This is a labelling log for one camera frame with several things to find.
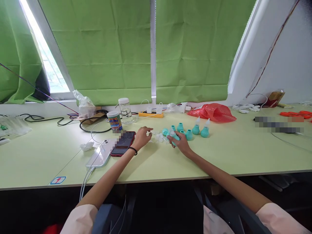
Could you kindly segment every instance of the nasal aspirator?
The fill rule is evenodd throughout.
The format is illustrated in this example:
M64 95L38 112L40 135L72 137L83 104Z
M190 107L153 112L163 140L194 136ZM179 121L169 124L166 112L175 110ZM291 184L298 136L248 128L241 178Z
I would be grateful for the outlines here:
M192 133L194 135L198 135L199 134L199 123L200 123L200 121L201 121L201 119L200 119L200 117L198 117L198 119L195 122L195 126L192 129Z
M210 119L206 121L204 129L201 131L201 136L204 138L209 136L209 124L210 124Z
M176 139L176 140L180 140L180 137L178 137L177 135L176 135L176 133L173 131L173 129L171 128L171 130L170 130L170 136L171 137L173 137L174 139Z

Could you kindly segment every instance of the forearm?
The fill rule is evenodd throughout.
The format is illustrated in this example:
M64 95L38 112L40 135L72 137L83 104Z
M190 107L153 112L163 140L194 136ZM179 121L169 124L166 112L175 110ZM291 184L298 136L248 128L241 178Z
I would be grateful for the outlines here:
M254 213L271 201L234 176L222 171L220 168L209 163L193 151L185 155L196 163L204 172L211 176L218 184L227 190L233 197L246 205Z
M134 150L128 149L126 153L89 190L89 192L82 198L76 207L85 204L92 204L95 205L97 209L99 209L110 193L120 174L133 158L134 154Z

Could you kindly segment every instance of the red phone case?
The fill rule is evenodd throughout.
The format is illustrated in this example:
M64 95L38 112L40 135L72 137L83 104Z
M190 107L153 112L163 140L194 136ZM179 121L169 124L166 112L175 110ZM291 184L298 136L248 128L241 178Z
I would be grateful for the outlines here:
M131 141L131 143L130 143L130 145L129 146L131 146L132 145L132 143L133 143L133 141L134 141L134 137L135 137L135 135L136 135L136 132L135 131L127 131L127 132L133 132L134 133L134 135L133 135L133 137L132 137L132 141ZM121 157L121 156L123 156L123 154L112 154L112 153L110 153L110 155L112 156L112 157Z

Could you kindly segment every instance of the light green desk surface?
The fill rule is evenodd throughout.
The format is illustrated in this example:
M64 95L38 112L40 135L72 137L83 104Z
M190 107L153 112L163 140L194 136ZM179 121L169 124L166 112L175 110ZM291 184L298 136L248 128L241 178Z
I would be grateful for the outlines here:
M255 116L275 116L282 111L312 111L310 107L296 109L264 109L261 112L241 114L232 111L237 120L231 123L211 121L209 138L193 136L190 147L200 156L222 170L236 176L261 175L287 172L312 171L312 154L290 146L267 132L256 128ZM137 131L141 126L153 127L161 132L164 127L183 123L184 129L192 129L196 118L187 114L165 114L164 118L139 118L132 125L124 125L127 131ZM200 129L206 120L202 119ZM95 149L83 152L79 145L91 139L78 123L59 127L56 121L29 124L33 131L0 146L0 189L51 187L56 176L66 176L64 182L54 186L80 186L86 175L86 163ZM304 134L312 136L312 123L305 120L297 124L304 127ZM106 130L103 122L95 131ZM293 144L312 150L311 139L301 136L275 133ZM96 134L94 139L103 141L116 138L112 132ZM96 183L118 160L111 157L103 168L96 169L87 184ZM178 149L165 143L148 143L127 165L118 183L183 180L208 178Z

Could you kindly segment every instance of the pink sleeve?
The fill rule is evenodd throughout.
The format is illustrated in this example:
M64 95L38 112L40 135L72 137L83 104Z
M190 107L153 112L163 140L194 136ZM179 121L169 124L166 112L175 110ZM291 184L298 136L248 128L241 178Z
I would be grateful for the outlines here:
M298 223L290 214L274 203L265 204L256 215L272 234L311 233L308 229Z
M97 212L98 209L90 204L76 207L69 214L61 234L91 233Z

